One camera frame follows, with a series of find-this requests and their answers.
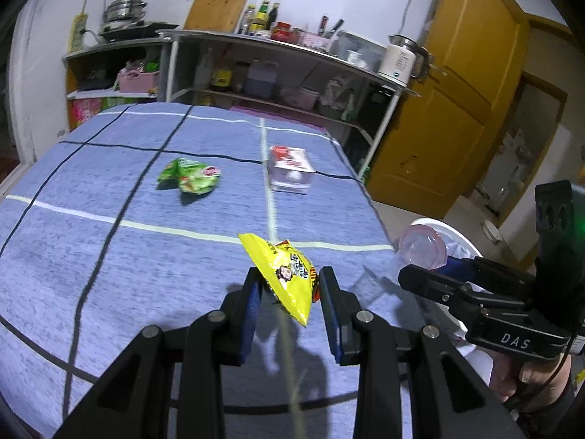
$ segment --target green snack bag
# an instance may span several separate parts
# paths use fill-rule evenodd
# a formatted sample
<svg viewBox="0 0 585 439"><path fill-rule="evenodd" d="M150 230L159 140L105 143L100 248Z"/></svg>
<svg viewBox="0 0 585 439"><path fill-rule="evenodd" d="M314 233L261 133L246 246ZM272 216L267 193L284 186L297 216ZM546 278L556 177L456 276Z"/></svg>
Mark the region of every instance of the green snack bag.
<svg viewBox="0 0 585 439"><path fill-rule="evenodd" d="M158 181L176 179L182 192L202 195L215 188L220 174L218 167L209 167L188 158L177 158L165 167Z"/></svg>
<svg viewBox="0 0 585 439"><path fill-rule="evenodd" d="M160 183L162 181L167 180L176 180L179 176L179 165L178 165L178 158L175 158L171 163L169 163L163 172L159 175L157 181Z"/></svg>

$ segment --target stove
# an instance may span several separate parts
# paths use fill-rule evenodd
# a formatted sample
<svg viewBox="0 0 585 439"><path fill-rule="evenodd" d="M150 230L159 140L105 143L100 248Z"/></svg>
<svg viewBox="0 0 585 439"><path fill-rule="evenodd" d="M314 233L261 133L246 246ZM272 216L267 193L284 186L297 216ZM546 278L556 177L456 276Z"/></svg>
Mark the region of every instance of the stove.
<svg viewBox="0 0 585 439"><path fill-rule="evenodd" d="M108 42L156 38L157 30L172 30L177 26L163 21L110 21L103 23L99 35Z"/></svg>

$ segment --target white box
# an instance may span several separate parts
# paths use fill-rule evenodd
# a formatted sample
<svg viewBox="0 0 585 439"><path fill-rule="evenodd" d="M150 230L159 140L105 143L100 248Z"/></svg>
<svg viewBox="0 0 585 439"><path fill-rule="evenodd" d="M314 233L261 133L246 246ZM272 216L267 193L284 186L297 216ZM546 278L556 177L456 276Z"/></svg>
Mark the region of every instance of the white box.
<svg viewBox="0 0 585 439"><path fill-rule="evenodd" d="M304 149L282 145L270 147L268 175L273 190L306 195L314 173Z"/></svg>

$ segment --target pot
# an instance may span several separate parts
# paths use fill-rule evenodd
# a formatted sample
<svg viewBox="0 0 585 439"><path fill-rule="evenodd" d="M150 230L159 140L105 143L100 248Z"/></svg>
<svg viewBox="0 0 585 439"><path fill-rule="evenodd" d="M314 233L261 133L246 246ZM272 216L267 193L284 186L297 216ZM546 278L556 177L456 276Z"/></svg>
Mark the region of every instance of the pot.
<svg viewBox="0 0 585 439"><path fill-rule="evenodd" d="M103 14L103 22L131 20L139 21L144 18L147 3L144 0L116 0L113 1Z"/></svg>

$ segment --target yellow snack bag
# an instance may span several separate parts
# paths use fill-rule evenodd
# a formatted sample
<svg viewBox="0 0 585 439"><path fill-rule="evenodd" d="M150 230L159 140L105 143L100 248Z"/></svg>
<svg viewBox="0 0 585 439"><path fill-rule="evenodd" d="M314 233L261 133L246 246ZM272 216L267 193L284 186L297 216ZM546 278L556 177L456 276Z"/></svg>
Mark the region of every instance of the yellow snack bag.
<svg viewBox="0 0 585 439"><path fill-rule="evenodd" d="M288 241L269 243L255 234L239 234L240 241L286 311L306 327L311 302L318 299L317 272Z"/></svg>

